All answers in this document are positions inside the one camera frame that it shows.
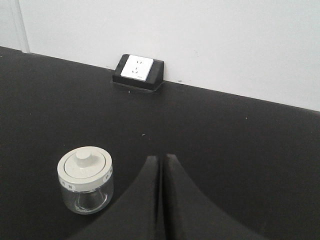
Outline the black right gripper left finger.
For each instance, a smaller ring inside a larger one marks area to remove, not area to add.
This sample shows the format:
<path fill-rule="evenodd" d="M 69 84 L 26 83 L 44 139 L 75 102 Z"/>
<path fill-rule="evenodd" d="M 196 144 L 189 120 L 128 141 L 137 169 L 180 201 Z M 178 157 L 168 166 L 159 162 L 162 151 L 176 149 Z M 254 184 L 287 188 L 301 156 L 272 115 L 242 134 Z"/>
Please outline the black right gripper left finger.
<path fill-rule="evenodd" d="M 148 156 L 123 195 L 72 240 L 154 240 L 159 205 L 160 160 Z"/>

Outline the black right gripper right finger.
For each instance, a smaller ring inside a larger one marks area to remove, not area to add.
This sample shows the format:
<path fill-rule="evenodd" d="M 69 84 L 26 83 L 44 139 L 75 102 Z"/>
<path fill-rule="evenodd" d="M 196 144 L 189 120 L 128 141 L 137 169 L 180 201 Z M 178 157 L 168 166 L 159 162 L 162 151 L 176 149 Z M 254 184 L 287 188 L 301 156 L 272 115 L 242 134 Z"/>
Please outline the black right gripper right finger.
<path fill-rule="evenodd" d="M 174 154 L 162 167 L 162 204 L 169 240 L 262 240 L 206 197 Z"/>

